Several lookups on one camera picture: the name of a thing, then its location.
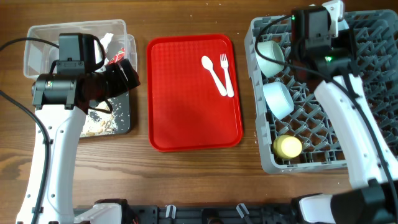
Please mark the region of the red snack wrapper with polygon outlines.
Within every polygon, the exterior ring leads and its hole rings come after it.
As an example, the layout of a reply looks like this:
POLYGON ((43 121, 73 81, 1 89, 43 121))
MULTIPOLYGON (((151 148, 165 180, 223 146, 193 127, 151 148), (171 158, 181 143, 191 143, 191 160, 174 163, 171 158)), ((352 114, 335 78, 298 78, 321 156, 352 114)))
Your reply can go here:
POLYGON ((125 57, 125 48, 121 48, 117 54, 109 61, 109 64, 116 63, 120 60, 123 60, 125 57))

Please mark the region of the mint green bowl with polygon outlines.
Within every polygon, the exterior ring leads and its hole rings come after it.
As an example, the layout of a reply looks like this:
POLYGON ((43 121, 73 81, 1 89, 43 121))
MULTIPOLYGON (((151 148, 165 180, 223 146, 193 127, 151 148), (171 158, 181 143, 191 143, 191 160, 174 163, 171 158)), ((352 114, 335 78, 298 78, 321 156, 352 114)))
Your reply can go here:
MULTIPOLYGON (((257 48, 261 55, 275 61, 285 62, 284 53, 277 42, 273 40, 259 42, 257 48)), ((256 54, 256 59, 262 74, 267 78, 277 75, 284 69, 283 65, 266 60, 258 54, 256 54)))

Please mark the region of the light blue bowl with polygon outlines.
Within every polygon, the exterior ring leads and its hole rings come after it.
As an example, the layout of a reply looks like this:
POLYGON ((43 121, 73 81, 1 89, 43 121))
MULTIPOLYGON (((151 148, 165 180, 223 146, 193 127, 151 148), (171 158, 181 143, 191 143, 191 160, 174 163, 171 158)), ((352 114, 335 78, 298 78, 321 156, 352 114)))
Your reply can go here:
POLYGON ((268 107, 277 119, 283 119, 293 112, 293 99, 282 82, 265 84, 262 90, 268 107))

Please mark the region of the yellow plastic cup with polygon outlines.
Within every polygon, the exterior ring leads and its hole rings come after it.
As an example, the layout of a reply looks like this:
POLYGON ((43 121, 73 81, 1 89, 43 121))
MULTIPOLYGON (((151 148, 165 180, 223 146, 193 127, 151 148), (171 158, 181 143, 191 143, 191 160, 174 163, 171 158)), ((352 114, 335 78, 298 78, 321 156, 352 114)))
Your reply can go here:
POLYGON ((273 144, 274 153, 283 159, 293 159, 297 157, 303 150, 301 141, 290 135, 278 136, 273 144))

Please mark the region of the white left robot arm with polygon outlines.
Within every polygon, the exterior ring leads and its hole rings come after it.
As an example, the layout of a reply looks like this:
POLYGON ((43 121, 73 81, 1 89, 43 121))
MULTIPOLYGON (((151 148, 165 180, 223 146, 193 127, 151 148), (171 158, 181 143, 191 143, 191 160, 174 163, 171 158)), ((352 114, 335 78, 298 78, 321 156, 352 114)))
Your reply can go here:
POLYGON ((61 62, 58 73, 41 74, 35 81, 37 134, 17 223, 73 223, 76 151, 90 101, 122 95, 140 84, 127 59, 111 63, 99 73, 71 65, 61 62))

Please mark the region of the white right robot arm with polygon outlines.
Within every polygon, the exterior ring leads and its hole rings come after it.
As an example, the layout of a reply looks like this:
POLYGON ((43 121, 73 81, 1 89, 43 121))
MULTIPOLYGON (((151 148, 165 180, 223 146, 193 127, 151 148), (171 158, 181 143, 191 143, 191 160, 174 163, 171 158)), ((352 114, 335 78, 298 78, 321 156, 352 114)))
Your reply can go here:
POLYGON ((352 191, 300 198, 307 223, 396 223, 397 159, 368 106, 350 29, 333 38, 328 29, 292 30, 290 58, 305 66, 304 80, 317 80, 315 98, 329 117, 348 165, 352 191))

